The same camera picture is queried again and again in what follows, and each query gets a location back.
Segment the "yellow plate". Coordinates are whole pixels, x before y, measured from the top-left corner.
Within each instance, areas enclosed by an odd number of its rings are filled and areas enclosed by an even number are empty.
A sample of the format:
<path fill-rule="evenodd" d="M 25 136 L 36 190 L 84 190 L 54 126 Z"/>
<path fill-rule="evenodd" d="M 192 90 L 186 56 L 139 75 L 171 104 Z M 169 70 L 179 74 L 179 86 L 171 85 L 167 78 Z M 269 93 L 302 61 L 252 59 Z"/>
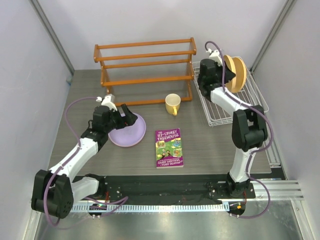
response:
<path fill-rule="evenodd" d="M 223 59 L 228 69 L 232 73 L 236 74 L 236 66 L 234 60 L 229 55 L 224 55 Z M 236 76 L 234 76 L 228 83 L 226 83 L 225 86 L 230 92 L 236 93 Z"/>
<path fill-rule="evenodd" d="M 232 88 L 232 93 L 238 93 L 241 91 L 247 80 L 247 67 L 245 62 L 237 56 L 232 57 L 235 65 L 235 87 Z"/>

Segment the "purple plate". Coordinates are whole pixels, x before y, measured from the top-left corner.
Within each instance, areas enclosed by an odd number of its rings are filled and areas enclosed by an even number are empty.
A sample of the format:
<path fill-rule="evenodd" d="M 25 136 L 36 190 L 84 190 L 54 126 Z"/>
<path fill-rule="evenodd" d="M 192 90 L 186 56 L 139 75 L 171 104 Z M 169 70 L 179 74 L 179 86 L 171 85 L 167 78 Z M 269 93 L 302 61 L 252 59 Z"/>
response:
<path fill-rule="evenodd" d="M 108 139 L 119 147 L 132 147 L 138 144 L 145 136 L 146 122 L 137 113 L 137 120 L 132 126 L 126 126 L 122 129 L 114 129 L 108 134 Z"/>

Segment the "white wire dish rack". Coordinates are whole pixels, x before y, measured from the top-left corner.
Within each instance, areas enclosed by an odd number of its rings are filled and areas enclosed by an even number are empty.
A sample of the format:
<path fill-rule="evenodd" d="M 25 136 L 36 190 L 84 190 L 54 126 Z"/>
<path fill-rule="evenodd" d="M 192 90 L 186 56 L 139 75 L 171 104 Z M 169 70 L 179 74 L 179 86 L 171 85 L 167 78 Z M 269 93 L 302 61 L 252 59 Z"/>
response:
<path fill-rule="evenodd" d="M 200 97 L 200 101 L 210 127 L 231 124 L 233 121 L 232 116 L 228 114 L 227 111 L 223 110 L 219 105 L 210 102 L 204 96 L 202 96 L 199 86 L 197 83 L 199 71 L 200 71 L 200 62 L 196 61 L 192 63 L 193 72 L 194 72 L 194 84 L 197 89 L 197 93 Z M 254 78 L 252 77 L 250 71 L 247 69 L 247 77 L 244 87 L 241 91 L 233 93 L 233 95 L 240 100 L 246 102 L 247 104 L 261 105 L 266 114 L 269 111 L 269 106 L 265 101 L 260 89 L 258 88 Z"/>

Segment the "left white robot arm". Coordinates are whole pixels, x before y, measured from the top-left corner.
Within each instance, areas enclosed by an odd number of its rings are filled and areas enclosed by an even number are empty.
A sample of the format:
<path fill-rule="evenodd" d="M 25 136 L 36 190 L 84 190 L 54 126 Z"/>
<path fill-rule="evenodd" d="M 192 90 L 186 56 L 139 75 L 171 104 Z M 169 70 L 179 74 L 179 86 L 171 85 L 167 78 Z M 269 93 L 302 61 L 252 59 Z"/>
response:
<path fill-rule="evenodd" d="M 87 174 L 75 181 L 82 167 L 95 156 L 109 139 L 109 133 L 135 124 L 138 117 L 126 104 L 117 109 L 97 106 L 93 119 L 82 133 L 77 145 L 49 170 L 39 170 L 34 178 L 31 208 L 47 216 L 64 219 L 74 203 L 93 197 L 102 199 L 107 192 L 105 180 L 96 174 Z"/>

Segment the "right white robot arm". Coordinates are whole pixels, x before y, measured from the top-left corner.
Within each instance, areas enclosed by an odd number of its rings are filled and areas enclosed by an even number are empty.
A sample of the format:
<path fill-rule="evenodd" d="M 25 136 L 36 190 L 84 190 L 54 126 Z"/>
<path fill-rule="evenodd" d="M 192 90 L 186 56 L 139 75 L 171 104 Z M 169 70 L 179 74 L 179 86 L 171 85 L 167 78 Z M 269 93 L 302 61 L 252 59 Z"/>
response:
<path fill-rule="evenodd" d="M 264 109 L 261 105 L 250 105 L 235 97 L 227 88 L 232 84 L 237 90 L 247 80 L 247 68 L 239 57 L 232 57 L 232 67 L 219 64 L 211 58 L 199 63 L 197 84 L 201 95 L 220 106 L 232 117 L 231 138 L 235 145 L 235 156 L 231 170 L 227 173 L 225 191 L 232 198 L 241 198 L 250 186 L 251 161 L 268 138 Z"/>

